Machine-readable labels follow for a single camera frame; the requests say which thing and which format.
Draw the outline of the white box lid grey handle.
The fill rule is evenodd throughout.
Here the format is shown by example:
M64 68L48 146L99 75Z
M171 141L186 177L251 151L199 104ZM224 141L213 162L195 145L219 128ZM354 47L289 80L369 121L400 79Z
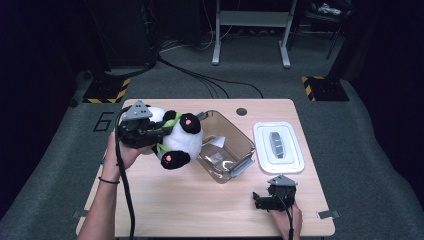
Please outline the white box lid grey handle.
M305 168L300 144L291 124L257 122L253 127L259 165L269 174L298 174Z

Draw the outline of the panda plush toy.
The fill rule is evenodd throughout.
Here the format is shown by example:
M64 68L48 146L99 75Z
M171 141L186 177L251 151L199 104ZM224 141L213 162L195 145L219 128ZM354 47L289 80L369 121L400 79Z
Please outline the panda plush toy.
M203 146L224 146L223 136L203 140L204 132L200 120L192 113L165 111L151 106L148 109L152 113L151 121L155 123L163 121L165 127L171 128L170 133L162 137L153 148L164 169L174 170L190 163L199 156Z

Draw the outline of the person's left hand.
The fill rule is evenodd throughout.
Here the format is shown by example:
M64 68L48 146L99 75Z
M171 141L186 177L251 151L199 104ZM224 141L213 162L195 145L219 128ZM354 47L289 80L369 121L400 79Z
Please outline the person's left hand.
M121 142L116 142L115 132L112 132L108 138L101 178L109 182L117 182L120 179L118 159L122 160L123 169L126 170L133 165L141 154L149 153L151 148L152 145L138 149L128 147Z

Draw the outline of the person's right hand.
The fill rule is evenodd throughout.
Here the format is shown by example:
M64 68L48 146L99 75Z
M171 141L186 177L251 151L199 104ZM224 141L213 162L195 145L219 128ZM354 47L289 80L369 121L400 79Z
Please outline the person's right hand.
M284 211L272 210L270 212L274 222L280 232L283 240L300 240L301 229L303 225L302 211L296 203L289 209L292 220Z

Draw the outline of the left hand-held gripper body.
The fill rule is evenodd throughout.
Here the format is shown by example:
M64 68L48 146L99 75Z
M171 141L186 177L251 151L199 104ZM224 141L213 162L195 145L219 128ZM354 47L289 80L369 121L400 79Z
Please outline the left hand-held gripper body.
M118 117L118 139L134 149L155 145L158 137L154 133L155 123L151 120L152 116L142 100L125 107Z

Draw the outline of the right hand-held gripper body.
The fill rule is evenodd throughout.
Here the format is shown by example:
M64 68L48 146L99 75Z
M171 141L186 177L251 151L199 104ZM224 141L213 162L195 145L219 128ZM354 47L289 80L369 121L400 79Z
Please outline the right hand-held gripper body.
M264 200L266 210L285 211L295 202L297 183L284 176L278 175L268 181L270 186L267 188L269 197Z

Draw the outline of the clear brown storage box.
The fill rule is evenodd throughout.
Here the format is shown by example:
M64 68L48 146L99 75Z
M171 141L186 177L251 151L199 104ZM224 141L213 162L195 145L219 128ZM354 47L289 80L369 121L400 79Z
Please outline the clear brown storage box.
M215 110L199 113L203 130L199 163L219 184L225 184L254 162L254 143L230 120Z

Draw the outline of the white metal stand frame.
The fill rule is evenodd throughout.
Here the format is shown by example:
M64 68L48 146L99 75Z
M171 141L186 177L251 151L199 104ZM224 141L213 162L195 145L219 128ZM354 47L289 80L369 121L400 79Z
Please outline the white metal stand frame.
M216 0L215 45L212 55L212 64L217 66L220 63L222 26L275 27L284 29L283 38L279 41L279 50L283 67L289 69L291 63L288 55L287 42L297 2L298 0L290 0L290 9L285 12L263 12L222 10L221 0Z

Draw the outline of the dark chair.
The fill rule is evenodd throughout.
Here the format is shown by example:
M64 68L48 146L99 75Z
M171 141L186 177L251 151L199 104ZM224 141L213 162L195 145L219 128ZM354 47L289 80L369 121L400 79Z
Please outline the dark chair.
M302 17L320 25L330 25L333 33L331 46L326 59L329 59L338 40L343 24L355 11L352 0L306 0Z

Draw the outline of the black wristband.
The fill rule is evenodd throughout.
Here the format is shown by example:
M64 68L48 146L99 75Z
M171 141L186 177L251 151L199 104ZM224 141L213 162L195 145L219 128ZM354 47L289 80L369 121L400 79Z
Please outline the black wristband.
M108 184L112 184L112 185L118 185L120 183L120 181L109 181L109 180L105 180L102 177L98 176L97 179L100 182L104 182L104 183L108 183Z

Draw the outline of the striped black stand base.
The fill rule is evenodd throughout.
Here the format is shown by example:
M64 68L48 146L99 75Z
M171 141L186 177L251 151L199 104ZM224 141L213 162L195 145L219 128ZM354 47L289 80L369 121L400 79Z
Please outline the striped black stand base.
M301 80L310 101L349 101L339 81L331 82L321 76L302 76Z
M119 103L130 84L130 79L93 80L83 95L84 103Z

